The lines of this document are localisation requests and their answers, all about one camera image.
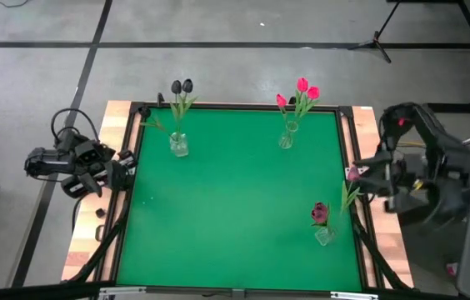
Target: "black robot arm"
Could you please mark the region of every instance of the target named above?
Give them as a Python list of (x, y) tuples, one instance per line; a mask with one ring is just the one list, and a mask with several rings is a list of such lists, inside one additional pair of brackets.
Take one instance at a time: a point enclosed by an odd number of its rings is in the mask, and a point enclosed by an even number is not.
[(61, 188), (72, 198), (88, 193), (96, 193), (100, 197), (102, 187), (127, 188), (137, 165), (135, 157), (124, 150), (118, 154), (118, 160), (113, 160), (115, 150), (100, 143), (98, 135), (95, 136), (96, 139), (92, 140), (74, 127), (63, 128), (55, 134), (53, 149), (37, 147), (29, 153), (24, 163), (26, 174), (40, 180), (46, 180), (40, 176), (53, 173), (71, 175), (61, 181)]
[[(379, 120), (380, 143), (374, 157), (354, 162), (368, 167), (356, 184), (362, 193), (387, 197), (388, 213), (411, 209), (408, 202), (413, 189), (426, 189), (426, 218), (446, 223), (464, 216), (468, 204), (462, 190), (470, 181), (470, 149), (446, 132), (427, 107), (407, 102), (387, 108)], [(426, 145), (425, 160), (420, 155), (405, 155), (394, 161), (400, 138), (416, 128)]]

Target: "glass vase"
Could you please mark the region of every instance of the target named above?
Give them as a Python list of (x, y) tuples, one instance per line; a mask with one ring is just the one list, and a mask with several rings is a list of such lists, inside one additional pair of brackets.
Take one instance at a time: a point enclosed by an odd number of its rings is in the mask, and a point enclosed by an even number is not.
[(285, 131), (279, 138), (279, 147), (289, 149), (293, 146), (294, 133), (298, 130), (298, 122), (289, 121), (285, 124)]
[(175, 132), (170, 135), (170, 150), (178, 158), (188, 155), (188, 143), (185, 133)]
[(335, 231), (329, 226), (323, 226), (315, 232), (315, 238), (323, 245), (328, 245), (335, 238)]

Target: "green tabletop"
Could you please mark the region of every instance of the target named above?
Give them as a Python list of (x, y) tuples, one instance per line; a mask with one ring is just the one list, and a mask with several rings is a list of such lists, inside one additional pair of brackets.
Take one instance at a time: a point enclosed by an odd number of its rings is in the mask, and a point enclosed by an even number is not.
[[(173, 128), (170, 109), (152, 114)], [(306, 115), (287, 150), (279, 112), (191, 109), (182, 128), (187, 157), (144, 131), (117, 284), (361, 290), (333, 113)], [(316, 202), (332, 208), (326, 247), (311, 226)]]

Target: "pink tulip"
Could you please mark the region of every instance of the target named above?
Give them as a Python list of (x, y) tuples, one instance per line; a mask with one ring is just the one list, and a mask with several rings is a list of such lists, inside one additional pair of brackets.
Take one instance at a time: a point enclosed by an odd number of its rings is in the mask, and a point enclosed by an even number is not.
[(285, 107), (285, 105), (287, 105), (287, 100), (285, 99), (284, 96), (282, 96), (281, 94), (278, 94), (276, 96), (276, 102), (277, 102), (277, 105), (280, 107), (280, 108), (283, 108)]
[(348, 172), (348, 175), (346, 176), (346, 179), (350, 182), (356, 181), (361, 177), (361, 174), (359, 174), (359, 169), (358, 167), (350, 167), (350, 171)]
[(309, 91), (307, 91), (307, 96), (311, 100), (317, 99), (320, 96), (320, 90), (318, 87), (310, 87)]
[(298, 87), (298, 91), (300, 91), (301, 93), (308, 90), (308, 85), (309, 85), (309, 82), (306, 78), (301, 77), (300, 79), (298, 79), (297, 87)]

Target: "gray floor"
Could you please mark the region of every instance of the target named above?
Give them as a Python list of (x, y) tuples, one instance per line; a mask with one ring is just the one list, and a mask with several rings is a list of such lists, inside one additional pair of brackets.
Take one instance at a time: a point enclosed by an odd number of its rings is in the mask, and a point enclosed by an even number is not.
[[(0, 6), (0, 41), (90, 42), (103, 3)], [(391, 8), (383, 0), (114, 0), (102, 40), (353, 43), (369, 38)], [(381, 39), (470, 43), (470, 30), (457, 5), (403, 4)], [(0, 48), (0, 288), (8, 284), (41, 187), (24, 176), (23, 160), (32, 148), (52, 145), (50, 117), (73, 100), (87, 52)], [(99, 49), (80, 108), (99, 127), (107, 100), (153, 100), (157, 92), (169, 93), (173, 79), (187, 77), (210, 102), (274, 103), (276, 93), (292, 93), (300, 76), (321, 88), (324, 103), (372, 106), (377, 115), (406, 101), (470, 101), (470, 51), (388, 53), (392, 64), (367, 50)], [(450, 133), (470, 136), (470, 115), (439, 117)], [(89, 131), (82, 119), (77, 125)], [(72, 199), (54, 193), (26, 284), (59, 281), (72, 208)], [(403, 230), (415, 284), (455, 293), (442, 265), (456, 255), (456, 241), (440, 238), (447, 232), (424, 237), (414, 227)], [(437, 246), (428, 251), (426, 243)]]

